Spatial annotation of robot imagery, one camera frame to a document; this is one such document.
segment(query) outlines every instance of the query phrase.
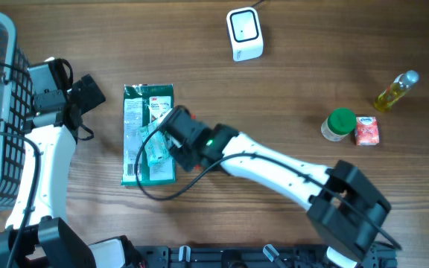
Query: wooden table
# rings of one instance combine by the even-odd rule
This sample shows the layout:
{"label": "wooden table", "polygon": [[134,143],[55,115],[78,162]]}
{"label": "wooden table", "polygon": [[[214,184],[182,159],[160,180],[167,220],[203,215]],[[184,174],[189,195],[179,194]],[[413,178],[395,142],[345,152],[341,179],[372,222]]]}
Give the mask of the wooden table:
{"label": "wooden table", "polygon": [[[404,247],[400,267],[429,267],[429,1],[272,0],[258,8],[264,54],[242,63],[232,61],[225,17],[250,1],[57,2],[0,0],[0,11],[33,63],[66,58],[107,97],[84,115],[95,139],[79,143],[69,174],[69,223],[84,241],[322,243],[299,206],[245,179],[211,173],[171,202],[120,186],[123,85],[173,83],[175,103],[211,126],[223,122],[305,161],[358,165],[393,205],[384,228]],[[374,97],[409,69],[419,85],[377,112]],[[376,116],[381,144],[323,138],[320,125],[337,107]],[[180,170],[177,184],[150,190],[170,194],[194,176]]]}

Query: black connector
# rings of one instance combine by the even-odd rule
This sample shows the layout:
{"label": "black connector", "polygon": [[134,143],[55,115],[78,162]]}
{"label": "black connector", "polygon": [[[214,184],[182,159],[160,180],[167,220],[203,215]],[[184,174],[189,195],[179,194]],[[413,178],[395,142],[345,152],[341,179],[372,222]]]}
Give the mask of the black connector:
{"label": "black connector", "polygon": [[[69,68],[69,77],[67,77],[64,65]],[[36,65],[30,66],[28,71],[33,81],[35,95],[60,89],[66,96],[67,90],[72,87],[72,67],[67,60],[55,59],[44,63],[38,63]]]}
{"label": "black connector", "polygon": [[106,100],[101,89],[90,74],[86,74],[72,85],[69,98],[80,107],[81,115],[94,109]]}
{"label": "black connector", "polygon": [[[346,192],[345,201],[377,226],[382,226],[391,205],[357,167],[340,160],[325,186],[333,192]],[[308,218],[319,236],[333,249],[353,261],[361,262],[369,252],[378,230],[346,204],[338,207],[333,196],[322,190],[311,199]]]}
{"label": "black connector", "polygon": [[160,125],[160,131],[168,133],[179,142],[180,147],[174,145],[169,151],[175,161],[188,172],[197,165],[207,168],[222,159],[224,147],[231,138],[239,135],[237,130],[222,124],[212,130],[204,123],[192,119],[189,111],[179,106],[167,115]]}

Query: jar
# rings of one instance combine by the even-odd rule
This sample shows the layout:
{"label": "jar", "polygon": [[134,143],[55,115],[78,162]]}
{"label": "jar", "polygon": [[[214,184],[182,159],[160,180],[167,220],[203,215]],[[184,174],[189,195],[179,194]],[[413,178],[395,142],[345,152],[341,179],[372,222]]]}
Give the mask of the jar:
{"label": "jar", "polygon": [[357,124],[353,111],[347,108],[334,110],[322,123],[320,131],[329,141],[341,141]]}

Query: small bottle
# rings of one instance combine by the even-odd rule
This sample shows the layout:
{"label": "small bottle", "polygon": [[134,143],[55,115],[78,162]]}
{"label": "small bottle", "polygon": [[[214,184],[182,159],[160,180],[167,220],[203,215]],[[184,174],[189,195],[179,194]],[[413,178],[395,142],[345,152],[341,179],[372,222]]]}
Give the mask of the small bottle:
{"label": "small bottle", "polygon": [[334,110],[322,123],[320,131],[329,141],[340,141],[357,125],[353,111],[347,108]]}
{"label": "small bottle", "polygon": [[407,71],[400,74],[395,81],[382,93],[373,103],[380,112],[386,112],[392,105],[409,92],[413,85],[418,82],[419,75],[416,71]]}

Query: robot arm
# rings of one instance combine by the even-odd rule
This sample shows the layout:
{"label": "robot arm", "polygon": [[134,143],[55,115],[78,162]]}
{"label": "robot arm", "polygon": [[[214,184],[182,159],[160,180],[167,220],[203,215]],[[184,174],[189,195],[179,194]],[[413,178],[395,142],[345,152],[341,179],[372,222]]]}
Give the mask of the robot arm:
{"label": "robot arm", "polygon": [[[26,226],[34,226],[44,217],[60,217],[67,221],[66,195],[69,165],[75,151],[75,140],[66,126],[53,125],[36,128],[26,135],[34,141],[41,152],[39,183],[34,197],[34,211]],[[7,219],[6,229],[21,226],[24,210],[29,201],[29,190],[34,174],[34,154],[31,146],[26,144],[25,167],[22,171],[19,194],[11,215]]]}
{"label": "robot arm", "polygon": [[[179,107],[162,119],[159,128],[170,136],[174,143],[170,154],[186,171],[198,164],[207,168],[226,158],[218,170],[261,183],[300,204],[331,247],[328,258],[340,267],[354,267],[365,258],[378,233],[372,223],[381,226],[390,212],[384,196],[347,162],[339,161],[335,168],[301,162],[261,146],[231,127],[218,124],[212,130]],[[239,153],[252,155],[229,157]],[[349,204],[337,207],[331,203],[332,193],[345,193]]]}

